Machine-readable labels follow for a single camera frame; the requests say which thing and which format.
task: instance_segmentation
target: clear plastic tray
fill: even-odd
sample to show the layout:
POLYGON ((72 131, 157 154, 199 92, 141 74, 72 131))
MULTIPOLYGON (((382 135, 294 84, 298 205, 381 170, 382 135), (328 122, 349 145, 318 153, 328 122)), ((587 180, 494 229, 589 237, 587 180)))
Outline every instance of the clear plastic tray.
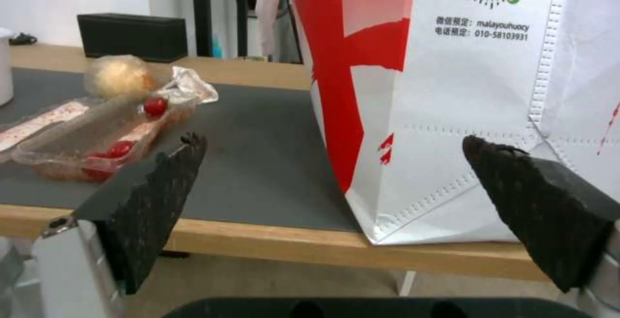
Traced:
POLYGON ((0 125, 0 163, 11 159, 11 153, 20 142, 41 134, 62 122, 70 121, 101 102, 101 99, 91 97, 73 99, 60 105, 45 108, 35 115, 20 119, 20 121, 0 125))
POLYGON ((159 119, 150 119, 142 104, 141 99, 115 97, 18 144, 12 157, 53 179, 105 180, 124 163, 144 157, 155 137, 189 117, 197 101, 169 103, 159 119), (122 140, 135 142, 128 154, 116 159, 93 157, 122 140))

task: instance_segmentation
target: red cherry tomato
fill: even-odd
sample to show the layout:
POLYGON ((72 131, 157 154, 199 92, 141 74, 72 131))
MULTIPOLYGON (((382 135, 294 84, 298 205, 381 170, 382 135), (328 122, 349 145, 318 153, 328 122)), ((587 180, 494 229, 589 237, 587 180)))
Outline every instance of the red cherry tomato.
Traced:
POLYGON ((109 158, 121 158, 126 156, 135 144, 135 141, 116 141, 106 153, 109 158))
POLYGON ((110 159, 110 155, 107 152, 95 152, 86 157, 84 162, 85 166, 92 166, 93 168, 82 168, 82 171, 95 181, 106 181, 112 176, 114 172, 104 172, 102 170, 95 169, 95 159, 110 159))
POLYGON ((142 107, 144 112, 151 117, 161 117, 168 108, 168 100, 163 97, 151 97, 144 102, 142 107))

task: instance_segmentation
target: gray table mat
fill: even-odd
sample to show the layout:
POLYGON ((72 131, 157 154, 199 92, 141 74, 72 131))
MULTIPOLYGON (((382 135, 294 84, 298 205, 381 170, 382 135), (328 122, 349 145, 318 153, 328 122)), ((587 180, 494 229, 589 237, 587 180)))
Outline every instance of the gray table mat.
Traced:
MULTIPOLYGON (((86 95, 82 75, 13 69, 15 98, 0 106, 0 124, 86 95)), ((151 152, 177 145, 188 130, 209 148, 182 217, 359 232, 327 161, 305 91, 216 85, 219 102, 199 106, 164 132, 151 152)), ((0 202, 75 208, 93 183, 51 181, 28 166, 0 164, 0 202)))

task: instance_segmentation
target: white bag with red print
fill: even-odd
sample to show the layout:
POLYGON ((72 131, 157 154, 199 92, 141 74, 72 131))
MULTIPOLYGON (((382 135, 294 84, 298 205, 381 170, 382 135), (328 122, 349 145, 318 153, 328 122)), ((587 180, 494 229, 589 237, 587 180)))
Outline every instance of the white bag with red print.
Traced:
POLYGON ((293 0, 328 155, 370 241, 514 240, 463 157, 469 134, 620 200, 618 1, 293 0))

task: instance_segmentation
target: floor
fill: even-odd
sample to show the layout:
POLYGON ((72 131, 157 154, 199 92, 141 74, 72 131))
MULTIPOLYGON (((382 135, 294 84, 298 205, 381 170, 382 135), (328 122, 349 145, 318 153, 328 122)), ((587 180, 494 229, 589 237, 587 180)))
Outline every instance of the floor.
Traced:
MULTIPOLYGON (((348 269, 192 255, 160 258, 135 296, 128 318, 161 317, 178 305, 221 296, 394 297, 401 271, 348 269)), ((418 273, 412 296, 527 296, 555 300, 551 283, 418 273)))

